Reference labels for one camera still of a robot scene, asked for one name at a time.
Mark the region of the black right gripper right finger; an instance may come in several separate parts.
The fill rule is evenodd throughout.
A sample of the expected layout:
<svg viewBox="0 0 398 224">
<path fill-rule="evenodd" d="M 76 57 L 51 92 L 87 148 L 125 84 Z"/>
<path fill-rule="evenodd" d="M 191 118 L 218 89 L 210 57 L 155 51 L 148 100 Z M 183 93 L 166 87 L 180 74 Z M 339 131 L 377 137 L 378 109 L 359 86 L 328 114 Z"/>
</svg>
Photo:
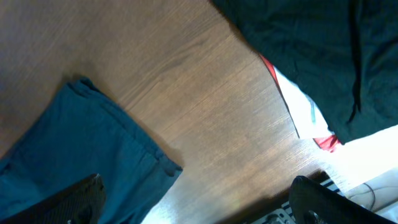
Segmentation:
<svg viewBox="0 0 398 224">
<path fill-rule="evenodd" d="M 393 224 L 302 175 L 292 182 L 289 204 L 297 223 Z"/>
</svg>

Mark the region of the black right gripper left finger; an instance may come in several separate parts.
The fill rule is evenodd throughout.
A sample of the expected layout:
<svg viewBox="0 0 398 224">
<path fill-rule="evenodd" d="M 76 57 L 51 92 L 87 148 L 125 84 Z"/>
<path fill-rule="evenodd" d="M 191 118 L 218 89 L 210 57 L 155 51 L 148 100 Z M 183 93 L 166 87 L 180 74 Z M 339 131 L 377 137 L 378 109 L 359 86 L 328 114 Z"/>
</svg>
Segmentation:
<svg viewBox="0 0 398 224">
<path fill-rule="evenodd" d="M 97 224 L 105 201 L 103 180 L 92 174 L 1 223 Z"/>
</svg>

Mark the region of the dark blue shorts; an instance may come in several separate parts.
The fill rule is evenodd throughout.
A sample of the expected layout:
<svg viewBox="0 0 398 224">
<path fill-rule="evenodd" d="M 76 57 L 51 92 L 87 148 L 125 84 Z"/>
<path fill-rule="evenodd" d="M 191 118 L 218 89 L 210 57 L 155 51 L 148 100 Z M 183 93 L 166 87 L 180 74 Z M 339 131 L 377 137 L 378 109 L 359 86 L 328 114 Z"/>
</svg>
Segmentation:
<svg viewBox="0 0 398 224">
<path fill-rule="evenodd" d="M 100 223 L 140 223 L 182 168 L 87 78 L 66 83 L 1 160 L 1 218 L 99 174 Z"/>
</svg>

